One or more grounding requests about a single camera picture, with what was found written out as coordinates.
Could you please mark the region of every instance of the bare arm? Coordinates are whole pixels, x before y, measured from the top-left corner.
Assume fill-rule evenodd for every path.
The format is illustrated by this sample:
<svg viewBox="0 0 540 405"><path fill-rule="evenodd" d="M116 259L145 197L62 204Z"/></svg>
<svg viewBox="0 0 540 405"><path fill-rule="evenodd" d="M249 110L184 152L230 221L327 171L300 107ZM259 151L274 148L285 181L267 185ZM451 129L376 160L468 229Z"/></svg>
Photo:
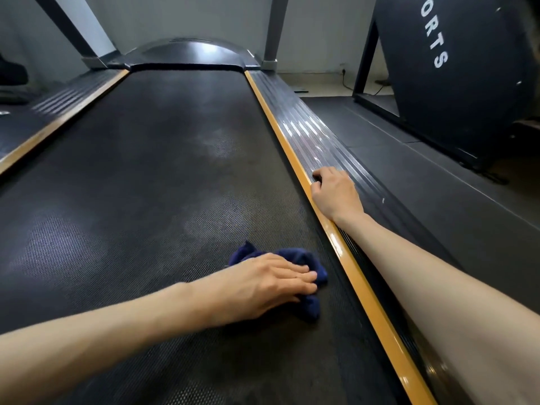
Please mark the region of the bare arm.
<svg viewBox="0 0 540 405"><path fill-rule="evenodd" d="M257 318L298 294L315 272L265 254L192 283L0 336L0 403L33 403L73 387L145 347Z"/></svg>
<svg viewBox="0 0 540 405"><path fill-rule="evenodd" d="M471 398L539 403L540 316L377 224L345 172L314 175L321 212L368 255Z"/></svg>

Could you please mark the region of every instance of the gray support post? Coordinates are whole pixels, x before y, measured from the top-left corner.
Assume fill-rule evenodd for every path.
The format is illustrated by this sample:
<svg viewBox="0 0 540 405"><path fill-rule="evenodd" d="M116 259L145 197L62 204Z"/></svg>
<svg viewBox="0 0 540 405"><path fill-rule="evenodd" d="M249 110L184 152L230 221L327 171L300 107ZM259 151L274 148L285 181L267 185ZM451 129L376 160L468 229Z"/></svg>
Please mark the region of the gray support post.
<svg viewBox="0 0 540 405"><path fill-rule="evenodd" d="M281 31L285 22L285 13L289 0L272 0L270 10L270 20L268 22L268 33L266 35L265 56L262 60L261 68L275 71L278 67L278 48L281 39Z"/></svg>
<svg viewBox="0 0 540 405"><path fill-rule="evenodd" d="M36 0L89 68L106 68L119 54L86 0Z"/></svg>

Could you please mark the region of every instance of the orange trim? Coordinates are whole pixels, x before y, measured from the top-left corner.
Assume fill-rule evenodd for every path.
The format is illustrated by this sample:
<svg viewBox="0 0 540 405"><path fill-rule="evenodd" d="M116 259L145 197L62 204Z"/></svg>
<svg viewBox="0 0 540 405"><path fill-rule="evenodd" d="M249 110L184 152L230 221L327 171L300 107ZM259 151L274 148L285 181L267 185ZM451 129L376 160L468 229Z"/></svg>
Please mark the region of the orange trim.
<svg viewBox="0 0 540 405"><path fill-rule="evenodd" d="M311 181L306 171L302 167L300 160L294 153L291 144L288 142L283 131L280 129L278 122L274 118L272 111L266 104L262 94L257 88L255 81L251 77L248 71L245 72L246 78L253 89L253 92L257 96L259 103L274 129L275 135L283 148L283 151L287 155L291 166L293 167L296 177L300 181L304 192L306 193L309 202L311 203L315 214L319 218L319 221L324 229L328 240L332 244L334 251L339 259L350 283L352 284L358 299L360 300L364 310L366 311L369 320L371 321L379 340L388 355L403 388L407 392L409 399L413 405L436 405L435 398L431 394L431 391L426 385L426 382L420 375L420 372L416 368L412 358L410 357L407 349L403 345L399 335L396 333L394 326L388 319L388 316L384 312L377 296L373 292L366 277L361 271L358 263L356 262L349 247L345 243L341 233L336 225L328 220L317 208L313 202L311 196Z"/></svg>
<svg viewBox="0 0 540 405"><path fill-rule="evenodd" d="M106 84L100 87L98 90L94 91L91 95L87 96L85 99L80 101L76 106L67 111L64 115L58 117L53 122L45 126L39 132L31 136L28 140L21 143L17 148L12 150L6 156L0 159L0 174L4 173L11 166L13 166L20 158L34 149L40 142L42 142L47 136L56 131L72 117L78 114L84 109L85 106L90 104L92 101L96 100L100 95L105 91L111 88L114 84L124 78L129 71L124 69L119 72L114 78L109 80Z"/></svg>

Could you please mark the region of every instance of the blue cloth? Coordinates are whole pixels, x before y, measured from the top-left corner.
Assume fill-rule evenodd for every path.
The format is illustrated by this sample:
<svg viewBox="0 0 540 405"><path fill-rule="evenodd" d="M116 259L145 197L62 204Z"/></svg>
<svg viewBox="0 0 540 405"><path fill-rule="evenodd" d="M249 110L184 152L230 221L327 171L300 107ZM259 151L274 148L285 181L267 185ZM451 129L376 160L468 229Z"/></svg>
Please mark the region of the blue cloth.
<svg viewBox="0 0 540 405"><path fill-rule="evenodd" d="M266 251L260 251L257 247L246 241L243 246L233 253L229 259L229 266L233 266L248 258L258 257L266 253ZM284 248L274 252L274 254L277 254L296 265L308 266L310 271L317 272L317 279L315 280L317 286L328 282L328 273L325 268L309 251L303 248ZM317 320L321 314L319 299L314 295L301 295L299 298L300 303L293 305L293 307L295 307L294 313L306 321Z"/></svg>

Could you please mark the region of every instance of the treadmill belt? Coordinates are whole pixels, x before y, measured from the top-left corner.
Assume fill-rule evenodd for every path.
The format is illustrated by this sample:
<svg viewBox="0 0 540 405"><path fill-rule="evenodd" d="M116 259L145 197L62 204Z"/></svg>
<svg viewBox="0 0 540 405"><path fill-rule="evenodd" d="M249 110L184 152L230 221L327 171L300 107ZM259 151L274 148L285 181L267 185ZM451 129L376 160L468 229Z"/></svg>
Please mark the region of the treadmill belt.
<svg viewBox="0 0 540 405"><path fill-rule="evenodd" d="M58 403L394 404L405 394L245 76L129 75L0 177L0 332L192 281L246 239L327 267L321 318L154 346Z"/></svg>

